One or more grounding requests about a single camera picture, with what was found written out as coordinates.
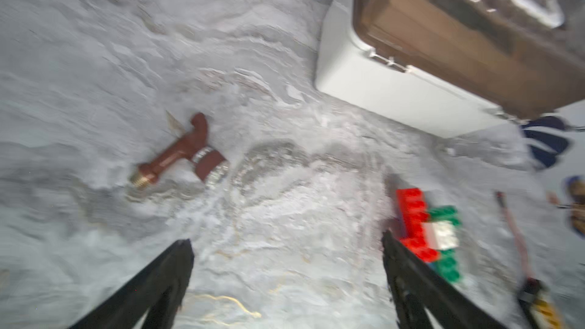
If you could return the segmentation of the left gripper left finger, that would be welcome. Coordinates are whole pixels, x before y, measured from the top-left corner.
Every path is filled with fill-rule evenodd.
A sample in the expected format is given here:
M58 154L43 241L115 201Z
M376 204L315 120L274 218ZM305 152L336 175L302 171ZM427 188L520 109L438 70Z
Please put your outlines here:
M193 271L189 239L177 240L73 328L171 328Z

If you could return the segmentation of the red lego brick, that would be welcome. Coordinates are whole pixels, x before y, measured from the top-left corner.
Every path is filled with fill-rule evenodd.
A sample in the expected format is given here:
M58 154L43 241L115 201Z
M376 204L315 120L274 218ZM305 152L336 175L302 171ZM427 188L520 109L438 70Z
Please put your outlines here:
M425 263L433 263L440 258L440 253L427 246L421 237L399 239L402 245Z
M422 224L429 218L424 193L418 188L396 190L399 212L405 227L405 236L411 239L424 239Z

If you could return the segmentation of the green lego brick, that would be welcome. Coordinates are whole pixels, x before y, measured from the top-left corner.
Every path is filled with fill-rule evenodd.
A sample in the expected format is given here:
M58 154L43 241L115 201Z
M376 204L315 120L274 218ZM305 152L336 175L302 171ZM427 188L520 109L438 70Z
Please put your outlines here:
M458 283L461 280L459 265L456 259L456 250L438 251L438 258L432 267L448 283Z
M454 206L434 207L428 210L430 222L451 222L456 228L461 225Z

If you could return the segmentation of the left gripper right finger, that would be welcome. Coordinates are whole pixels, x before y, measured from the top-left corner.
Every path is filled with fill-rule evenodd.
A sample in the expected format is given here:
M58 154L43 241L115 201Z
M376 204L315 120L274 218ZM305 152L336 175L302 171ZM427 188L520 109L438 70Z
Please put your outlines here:
M422 260L390 231L383 233L383 264L400 328L503 328Z

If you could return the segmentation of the white square lego brick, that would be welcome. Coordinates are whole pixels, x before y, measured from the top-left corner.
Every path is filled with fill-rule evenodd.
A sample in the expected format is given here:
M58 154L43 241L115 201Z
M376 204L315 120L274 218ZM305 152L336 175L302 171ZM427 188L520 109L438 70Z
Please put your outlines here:
M424 239L429 248L447 251L458 248L456 227L449 221L423 222Z

